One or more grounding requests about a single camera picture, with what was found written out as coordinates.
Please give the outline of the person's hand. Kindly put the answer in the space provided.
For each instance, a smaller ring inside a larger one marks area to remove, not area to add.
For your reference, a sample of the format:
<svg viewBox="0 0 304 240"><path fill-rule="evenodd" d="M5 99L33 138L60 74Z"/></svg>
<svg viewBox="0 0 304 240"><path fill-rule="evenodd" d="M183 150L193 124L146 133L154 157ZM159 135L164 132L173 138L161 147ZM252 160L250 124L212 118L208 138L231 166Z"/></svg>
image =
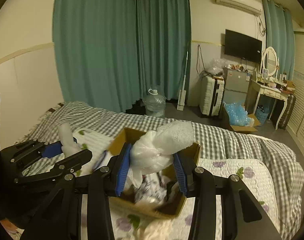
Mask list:
<svg viewBox="0 0 304 240"><path fill-rule="evenodd" d="M2 220L0 220L0 223L8 233L11 233L11 234L16 234L16 233L22 234L23 233L22 229L15 226L8 219L2 219Z"/></svg>

